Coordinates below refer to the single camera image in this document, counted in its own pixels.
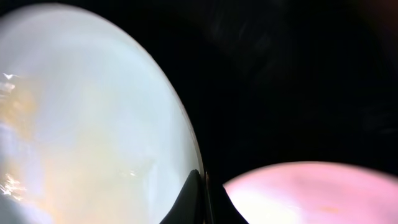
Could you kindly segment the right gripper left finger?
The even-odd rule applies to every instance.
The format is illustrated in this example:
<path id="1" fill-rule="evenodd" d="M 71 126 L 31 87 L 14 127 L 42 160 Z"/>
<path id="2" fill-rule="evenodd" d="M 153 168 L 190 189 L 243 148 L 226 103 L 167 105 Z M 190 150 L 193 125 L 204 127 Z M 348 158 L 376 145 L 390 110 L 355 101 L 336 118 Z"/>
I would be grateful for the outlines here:
<path id="1" fill-rule="evenodd" d="M 197 170 L 192 170 L 175 203 L 160 224 L 201 224 L 202 183 Z"/>

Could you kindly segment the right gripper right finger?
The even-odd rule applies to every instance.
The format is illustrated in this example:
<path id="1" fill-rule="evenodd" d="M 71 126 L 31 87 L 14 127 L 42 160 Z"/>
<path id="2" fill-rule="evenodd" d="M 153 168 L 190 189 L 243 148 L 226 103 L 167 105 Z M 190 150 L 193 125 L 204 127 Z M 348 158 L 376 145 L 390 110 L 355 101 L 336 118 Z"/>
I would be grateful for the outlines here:
<path id="1" fill-rule="evenodd" d="M 205 172 L 206 206 L 208 223 L 248 224 L 228 197 L 225 188 Z"/>

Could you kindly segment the white plate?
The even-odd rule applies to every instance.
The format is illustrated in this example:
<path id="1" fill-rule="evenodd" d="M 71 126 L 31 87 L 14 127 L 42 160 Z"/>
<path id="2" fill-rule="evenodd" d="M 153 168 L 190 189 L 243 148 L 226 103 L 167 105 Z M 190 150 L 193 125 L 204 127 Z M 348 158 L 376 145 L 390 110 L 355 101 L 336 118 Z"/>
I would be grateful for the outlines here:
<path id="1" fill-rule="evenodd" d="M 248 223 L 397 224 L 397 178 L 331 162 L 289 162 L 224 184 Z"/>

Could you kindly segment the mint plate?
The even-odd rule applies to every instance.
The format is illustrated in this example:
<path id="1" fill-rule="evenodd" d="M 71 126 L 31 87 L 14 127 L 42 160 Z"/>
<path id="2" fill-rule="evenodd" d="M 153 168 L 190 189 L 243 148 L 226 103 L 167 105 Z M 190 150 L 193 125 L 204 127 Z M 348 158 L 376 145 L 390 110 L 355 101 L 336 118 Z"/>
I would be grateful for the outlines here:
<path id="1" fill-rule="evenodd" d="M 155 60 L 78 7 L 1 18 L 1 222 L 160 223 L 203 165 Z"/>

